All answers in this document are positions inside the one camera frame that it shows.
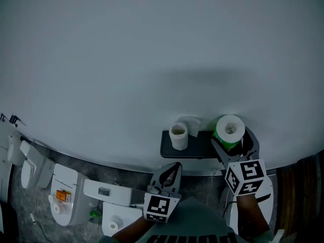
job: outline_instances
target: toilet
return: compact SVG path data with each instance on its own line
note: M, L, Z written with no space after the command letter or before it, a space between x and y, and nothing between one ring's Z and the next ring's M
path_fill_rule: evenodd
M273 187L268 176L263 180L259 190L255 194L255 197L258 201L263 217L269 224L273 209ZM221 202L225 202L226 206L230 201L236 201L236 196L232 194L232 191L229 188L225 188L221 195ZM238 212L236 203L232 203L228 206L224 219L226 220L227 226L231 227L234 232L238 234Z
M47 188L53 175L55 162L40 154L28 142L23 141L20 150L27 158L21 170L21 185L25 189L37 186Z
M8 134L7 138L9 142L8 162L21 167L26 159L20 150L21 140L18 135L13 133Z
M87 222L90 211L97 207L98 200L84 194L87 179L76 170L55 164L49 202L53 218L61 226ZM70 200L57 199L57 191L68 192Z

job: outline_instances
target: black tray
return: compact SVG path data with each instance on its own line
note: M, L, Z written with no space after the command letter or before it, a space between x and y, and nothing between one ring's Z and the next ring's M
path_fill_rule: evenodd
M213 149L211 143L212 134L213 132L211 131L201 131L198 133L197 137L189 135L188 147L184 150L176 150L172 147L169 131L163 131L160 154L164 158L218 158L218 160L221 161L218 154ZM238 143L230 152L228 152L228 155L240 155L241 153L242 144Z

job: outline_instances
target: flush button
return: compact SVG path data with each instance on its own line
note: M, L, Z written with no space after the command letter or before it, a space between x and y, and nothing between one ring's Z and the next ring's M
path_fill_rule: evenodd
M109 196L110 190L107 188L99 187L98 194Z

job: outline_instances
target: floor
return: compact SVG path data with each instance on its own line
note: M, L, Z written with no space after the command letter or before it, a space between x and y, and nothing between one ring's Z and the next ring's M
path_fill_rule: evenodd
M104 167L82 161L73 157L57 153L50 149L31 143L43 155L54 160L56 163L72 168L92 180L106 183L118 183L122 186L146 190L151 179L151 174L137 173ZM58 225L51 214L48 194L50 193L51 183L48 188L31 188L25 190L21 186L21 168L15 167L11 186L11 205L15 209L18 218L19 243L52 242L52 243L97 243L103 235L101 230L101 219L93 219L82 225L62 227ZM276 218L276 175L270 176L273 182L275 202L270 222L270 229L273 231ZM183 199L195 196L199 201L217 210L220 216L224 211L224 204L219 202L221 192L225 188L225 181L222 177L182 177L181 190ZM102 202L99 202L99 209L102 209ZM39 225L33 225L30 218L33 213Z

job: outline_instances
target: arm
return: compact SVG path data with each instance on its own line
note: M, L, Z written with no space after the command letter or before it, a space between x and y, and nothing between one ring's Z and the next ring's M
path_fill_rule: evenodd
M154 224L154 221L145 220L144 217L141 217L133 224L117 232L112 238L118 240L120 243L135 243Z
M245 240L260 236L269 230L253 194L238 196L238 234Z

